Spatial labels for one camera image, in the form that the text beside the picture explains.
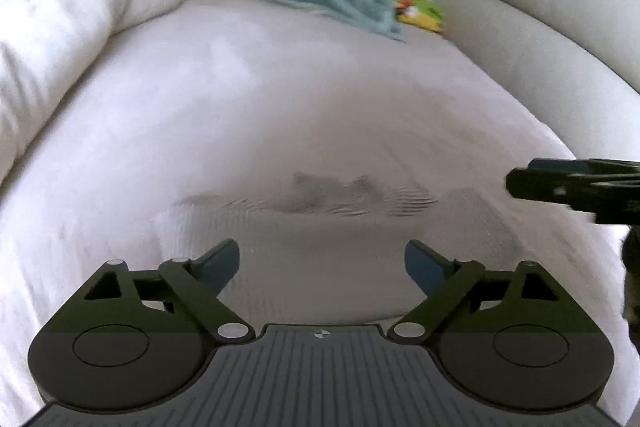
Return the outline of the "pale pink bed sheet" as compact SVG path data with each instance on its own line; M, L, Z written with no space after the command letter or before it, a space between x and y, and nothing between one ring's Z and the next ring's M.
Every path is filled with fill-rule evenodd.
M1 192L1 421L41 407L32 338L106 260L166 258L156 216L187 197L262 199L297 173L472 188L615 349L602 402L628 421L639 361L620 317L619 229L515 200L504 176L570 150L447 40L406 42L258 0L186 0L112 37Z

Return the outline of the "grey striped garment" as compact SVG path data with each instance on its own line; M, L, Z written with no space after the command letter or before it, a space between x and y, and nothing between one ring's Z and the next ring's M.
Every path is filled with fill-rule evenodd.
M397 319L423 299L405 270L419 239L449 260L512 269L525 247L472 188L434 199L419 184L342 182L297 173L262 199L203 194L159 213L166 258L197 258L233 239L240 267L220 299L255 327Z

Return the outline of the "cream padded headboard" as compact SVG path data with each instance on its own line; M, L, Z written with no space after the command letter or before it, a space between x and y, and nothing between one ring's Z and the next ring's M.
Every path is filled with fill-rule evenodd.
M639 0L434 0L445 34L578 157L639 158Z

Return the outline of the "beige rolled duvet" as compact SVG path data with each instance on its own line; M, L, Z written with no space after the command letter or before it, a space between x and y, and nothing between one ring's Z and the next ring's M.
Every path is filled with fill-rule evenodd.
M182 0L1 0L1 172L8 174L111 35Z

